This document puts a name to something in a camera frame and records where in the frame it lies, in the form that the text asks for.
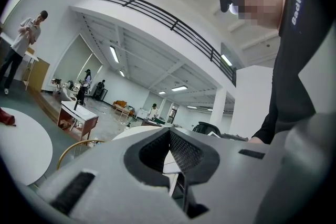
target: bag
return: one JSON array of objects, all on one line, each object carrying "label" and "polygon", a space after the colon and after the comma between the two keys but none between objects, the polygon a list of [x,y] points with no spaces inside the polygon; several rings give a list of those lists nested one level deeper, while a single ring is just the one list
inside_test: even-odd
[{"label": "bag", "polygon": [[6,125],[15,125],[15,117],[13,115],[8,114],[0,108],[0,122],[5,123]]}]

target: black metal railing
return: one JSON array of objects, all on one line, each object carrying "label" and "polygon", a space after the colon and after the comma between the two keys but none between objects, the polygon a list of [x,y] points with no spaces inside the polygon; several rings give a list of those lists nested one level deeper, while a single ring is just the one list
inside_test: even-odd
[{"label": "black metal railing", "polygon": [[119,4],[123,7],[128,7],[142,14],[145,14],[159,23],[168,27],[171,31],[176,32],[188,42],[199,49],[206,57],[210,59],[220,70],[232,81],[235,85],[234,70],[221,58],[221,55],[213,46],[209,44],[200,34],[198,34],[190,26],[182,22],[180,19],[165,11],[164,9],[155,6],[145,0],[105,0]]}]

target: person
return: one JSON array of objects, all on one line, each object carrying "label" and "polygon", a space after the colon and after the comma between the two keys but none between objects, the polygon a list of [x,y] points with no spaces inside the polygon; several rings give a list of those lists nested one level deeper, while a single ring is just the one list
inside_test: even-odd
[{"label": "person", "polygon": [[151,111],[149,112],[149,116],[148,119],[153,119],[156,118],[157,116],[159,116],[159,114],[157,113],[157,107],[156,104],[153,104]]},{"label": "person", "polygon": [[279,31],[269,112],[249,141],[270,144],[277,133],[315,114],[298,74],[318,50],[333,18],[321,0],[232,0],[229,9],[239,19]]},{"label": "person", "polygon": [[100,96],[103,93],[103,89],[105,87],[104,82],[105,82],[105,79],[103,79],[103,81],[97,84],[96,90],[94,91],[95,93],[92,96],[92,98],[96,99],[97,101],[99,101]]},{"label": "person", "polygon": [[5,95],[9,93],[9,87],[12,84],[14,75],[17,68],[22,62],[23,56],[28,49],[29,45],[34,44],[38,37],[41,34],[40,24],[48,17],[48,13],[43,10],[36,19],[32,20],[31,18],[25,19],[18,29],[18,36],[16,37],[14,43],[11,45],[11,49],[7,54],[4,63],[0,68],[0,82],[4,77],[6,70],[9,65],[12,63],[12,66],[9,71],[8,78],[5,81]]},{"label": "person", "polygon": [[77,99],[79,100],[79,104],[83,105],[84,104],[84,96],[86,91],[88,90],[88,87],[91,84],[91,70],[88,69],[85,71],[86,72],[86,76],[84,78],[84,80],[80,80],[79,82],[82,84],[82,86],[80,87],[78,94],[77,94]]}]

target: gray floor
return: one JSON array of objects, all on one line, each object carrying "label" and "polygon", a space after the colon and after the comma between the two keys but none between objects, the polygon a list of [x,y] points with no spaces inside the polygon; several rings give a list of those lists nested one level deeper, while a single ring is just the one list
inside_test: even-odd
[{"label": "gray floor", "polygon": [[[51,93],[45,92],[42,93],[42,96],[56,111],[60,110],[61,104],[57,97],[54,98]],[[97,126],[91,131],[90,139],[109,141],[122,133],[127,123],[130,123],[130,127],[136,127],[142,124],[142,119],[135,121],[132,117],[126,119],[125,116],[122,116],[119,121],[120,111],[116,111],[115,113],[110,105],[91,98],[88,98],[86,101],[85,108],[99,116]]]},{"label": "gray floor", "polygon": [[[32,96],[25,91],[24,85],[20,81],[13,81],[9,95],[5,95],[4,88],[0,87],[0,107],[15,109],[29,115],[47,131],[53,145],[51,163],[45,173],[46,177],[50,176],[56,170],[57,162],[64,150],[77,141],[57,127],[37,105]],[[70,154],[64,162],[68,162],[71,158],[72,156]],[[45,178],[42,177],[35,184],[39,186],[44,180]]]}]

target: woman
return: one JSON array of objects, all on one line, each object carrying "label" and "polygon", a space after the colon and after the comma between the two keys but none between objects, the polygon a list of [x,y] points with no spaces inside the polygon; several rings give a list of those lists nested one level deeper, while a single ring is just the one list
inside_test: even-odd
[{"label": "woman", "polygon": [[88,89],[88,87],[90,86],[90,83],[91,83],[91,70],[88,69],[85,72],[86,72],[86,76],[85,76],[84,80],[79,81],[82,84],[82,86],[80,87],[79,92],[77,94],[77,99],[79,100],[79,103],[81,105],[84,104],[85,92],[87,91],[87,89]]},{"label": "woman", "polygon": [[159,114],[157,113],[157,107],[156,104],[153,104],[151,111],[149,112],[148,119],[152,120],[153,118],[157,118]]}]

